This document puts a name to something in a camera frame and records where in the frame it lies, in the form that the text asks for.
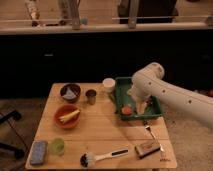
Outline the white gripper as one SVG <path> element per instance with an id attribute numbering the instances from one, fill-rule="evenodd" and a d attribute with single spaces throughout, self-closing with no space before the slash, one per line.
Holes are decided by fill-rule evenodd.
<path id="1" fill-rule="evenodd" d="M 143 115 L 148 106 L 147 100 L 150 98 L 150 94 L 135 87 L 128 90 L 128 94 L 136 102 L 136 111 L 138 115 Z"/>

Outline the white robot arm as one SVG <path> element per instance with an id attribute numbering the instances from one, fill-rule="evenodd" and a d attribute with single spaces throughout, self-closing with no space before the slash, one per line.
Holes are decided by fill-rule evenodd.
<path id="1" fill-rule="evenodd" d="M 213 130 L 213 98 L 167 83 L 162 80 L 164 74 L 164 68 L 157 62 L 135 72 L 129 89 L 132 99 L 143 102 L 155 96 Z"/>

